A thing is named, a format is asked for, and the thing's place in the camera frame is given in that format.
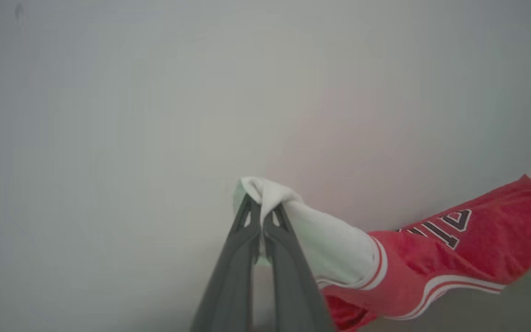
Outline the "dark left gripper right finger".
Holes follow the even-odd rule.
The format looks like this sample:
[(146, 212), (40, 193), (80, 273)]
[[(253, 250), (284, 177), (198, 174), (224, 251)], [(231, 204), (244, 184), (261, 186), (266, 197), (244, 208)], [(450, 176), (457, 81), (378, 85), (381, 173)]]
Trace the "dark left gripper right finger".
[(277, 332), (335, 332), (296, 233), (282, 204), (263, 222), (268, 261), (272, 266)]

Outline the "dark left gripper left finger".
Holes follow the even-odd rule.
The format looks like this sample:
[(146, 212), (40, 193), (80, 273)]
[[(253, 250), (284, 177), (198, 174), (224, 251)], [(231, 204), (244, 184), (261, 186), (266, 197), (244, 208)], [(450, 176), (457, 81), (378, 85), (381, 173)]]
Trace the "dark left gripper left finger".
[(260, 255), (260, 205), (246, 194), (194, 315), (192, 332), (250, 332), (253, 268)]

